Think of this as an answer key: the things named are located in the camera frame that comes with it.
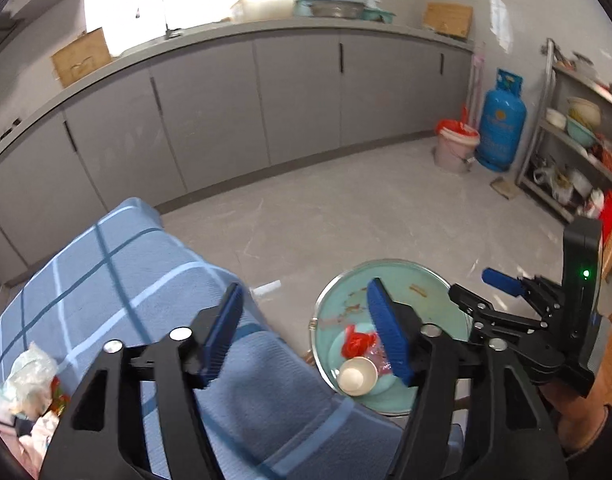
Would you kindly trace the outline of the metal shelf rack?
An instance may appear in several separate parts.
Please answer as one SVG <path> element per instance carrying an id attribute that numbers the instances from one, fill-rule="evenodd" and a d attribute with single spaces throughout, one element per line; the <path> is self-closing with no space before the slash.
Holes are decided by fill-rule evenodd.
<path id="1" fill-rule="evenodd" d="M 588 58 L 566 58 L 548 38 L 541 100 L 516 183 L 569 222 L 612 198 L 612 90 Z"/>

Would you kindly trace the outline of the blue gas cylinder right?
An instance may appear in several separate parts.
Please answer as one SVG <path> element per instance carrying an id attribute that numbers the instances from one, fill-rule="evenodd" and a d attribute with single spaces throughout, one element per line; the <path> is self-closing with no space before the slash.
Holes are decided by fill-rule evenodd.
<path id="1" fill-rule="evenodd" d="M 484 97 L 479 122 L 480 142 L 475 157 L 482 166 L 496 172 L 511 168 L 526 116 L 522 77 L 499 68 L 496 85 Z"/>

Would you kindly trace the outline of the wooden cutting board left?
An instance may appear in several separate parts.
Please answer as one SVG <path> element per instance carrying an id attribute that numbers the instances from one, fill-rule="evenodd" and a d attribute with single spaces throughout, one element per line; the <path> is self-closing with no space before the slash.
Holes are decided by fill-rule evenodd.
<path id="1" fill-rule="evenodd" d="M 63 88 L 110 64 L 113 57 L 108 50 L 103 29 L 86 32 L 56 51 L 51 61 Z"/>

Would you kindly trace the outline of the black kitchen faucet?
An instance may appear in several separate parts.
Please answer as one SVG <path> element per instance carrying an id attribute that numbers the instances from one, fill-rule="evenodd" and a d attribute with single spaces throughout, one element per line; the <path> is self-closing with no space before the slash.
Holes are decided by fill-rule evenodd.
<path id="1" fill-rule="evenodd" d="M 165 40 L 180 37 L 182 29 L 168 23 L 165 0 L 138 0 L 135 20 L 140 34 L 150 39 L 163 37 Z"/>

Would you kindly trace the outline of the pink plastic bag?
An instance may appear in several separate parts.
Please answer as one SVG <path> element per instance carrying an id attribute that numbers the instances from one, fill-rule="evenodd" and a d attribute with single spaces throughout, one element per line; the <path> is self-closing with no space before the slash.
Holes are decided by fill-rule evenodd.
<path id="1" fill-rule="evenodd" d="M 389 362 L 383 344 L 380 342 L 372 344 L 367 352 L 365 352 L 364 356 L 374 364 L 377 370 L 377 376 L 382 377 L 393 374 L 391 362 Z"/>

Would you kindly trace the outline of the steel bowl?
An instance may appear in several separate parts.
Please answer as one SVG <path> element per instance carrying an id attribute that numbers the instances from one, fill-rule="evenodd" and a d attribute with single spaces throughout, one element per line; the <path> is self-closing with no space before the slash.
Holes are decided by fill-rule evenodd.
<path id="1" fill-rule="evenodd" d="M 315 0 L 309 6 L 315 18 L 360 20 L 364 10 L 364 3 L 356 1 Z"/>

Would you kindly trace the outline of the teal enamel basin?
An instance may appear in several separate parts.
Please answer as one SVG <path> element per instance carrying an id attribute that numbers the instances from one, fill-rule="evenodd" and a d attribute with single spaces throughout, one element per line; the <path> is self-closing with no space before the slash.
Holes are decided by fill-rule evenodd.
<path id="1" fill-rule="evenodd" d="M 375 388 L 355 400 L 385 416 L 405 416 L 414 404 L 417 373 L 406 366 L 411 344 L 405 330 L 396 326 L 395 311 L 406 312 L 412 327 L 432 325 L 454 340 L 466 341 L 472 321 L 449 299 L 450 284 L 435 271 L 401 259 L 364 262 L 339 274 L 324 287 L 315 303 L 309 326 L 315 366 L 324 381 L 336 392 L 344 330 L 356 326 L 362 333 L 375 332 L 391 362 L 393 374 L 379 377 Z"/>

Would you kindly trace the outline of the pink trash bucket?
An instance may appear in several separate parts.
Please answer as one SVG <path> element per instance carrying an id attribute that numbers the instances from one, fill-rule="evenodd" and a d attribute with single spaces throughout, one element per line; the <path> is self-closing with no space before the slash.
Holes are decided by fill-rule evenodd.
<path id="1" fill-rule="evenodd" d="M 466 174 L 475 162 L 475 151 L 480 143 L 479 132 L 454 119 L 441 119 L 435 133 L 434 162 L 451 174 Z"/>

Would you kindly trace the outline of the grey kitchen cabinets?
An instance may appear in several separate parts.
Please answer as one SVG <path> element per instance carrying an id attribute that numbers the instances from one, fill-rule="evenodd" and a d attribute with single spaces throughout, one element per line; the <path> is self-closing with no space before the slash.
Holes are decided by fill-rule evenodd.
<path id="1" fill-rule="evenodd" d="M 213 26 L 158 41 L 58 94 L 0 142 L 0 278 L 129 197 L 159 207 L 457 116 L 469 44 L 341 20 Z"/>

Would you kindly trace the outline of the white paper cup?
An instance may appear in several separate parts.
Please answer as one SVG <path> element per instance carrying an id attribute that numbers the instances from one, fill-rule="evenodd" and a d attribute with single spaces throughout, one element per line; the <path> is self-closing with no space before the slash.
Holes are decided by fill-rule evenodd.
<path id="1" fill-rule="evenodd" d="M 337 375 L 338 387 L 349 396 L 365 396 L 379 380 L 376 365 L 364 356 L 357 356 L 343 363 Z"/>

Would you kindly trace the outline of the wooden cutting board right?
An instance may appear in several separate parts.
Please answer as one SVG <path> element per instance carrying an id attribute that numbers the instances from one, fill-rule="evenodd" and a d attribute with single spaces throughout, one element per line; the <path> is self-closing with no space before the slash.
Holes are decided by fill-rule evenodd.
<path id="1" fill-rule="evenodd" d="M 467 39 L 472 25 L 474 9 L 458 3 L 428 2 L 423 26 L 437 34 Z"/>

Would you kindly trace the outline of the clear plastic bag red print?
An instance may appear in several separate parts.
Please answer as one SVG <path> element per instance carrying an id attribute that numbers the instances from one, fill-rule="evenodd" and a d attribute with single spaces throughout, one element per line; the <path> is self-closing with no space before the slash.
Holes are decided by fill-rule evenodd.
<path id="1" fill-rule="evenodd" d="M 53 408 L 56 360 L 32 342 L 0 384 L 0 442 L 32 479 L 38 479 L 64 406 Z"/>

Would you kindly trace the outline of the wooden cutting board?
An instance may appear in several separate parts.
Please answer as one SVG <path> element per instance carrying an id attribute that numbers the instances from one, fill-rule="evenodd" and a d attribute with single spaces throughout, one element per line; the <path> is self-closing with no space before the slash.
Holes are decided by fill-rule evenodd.
<path id="1" fill-rule="evenodd" d="M 51 61 L 63 88 L 110 64 L 113 57 L 108 50 L 103 29 L 86 32 L 56 51 Z"/>
<path id="2" fill-rule="evenodd" d="M 467 39 L 472 25 L 474 9 L 458 3 L 428 2 L 423 26 L 437 34 Z"/>

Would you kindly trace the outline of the white plastic tub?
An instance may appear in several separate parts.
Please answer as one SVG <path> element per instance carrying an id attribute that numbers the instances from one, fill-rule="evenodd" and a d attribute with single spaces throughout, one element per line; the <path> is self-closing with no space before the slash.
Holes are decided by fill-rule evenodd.
<path id="1" fill-rule="evenodd" d="M 296 0 L 237 0 L 231 6 L 233 23 L 287 20 L 294 14 Z"/>

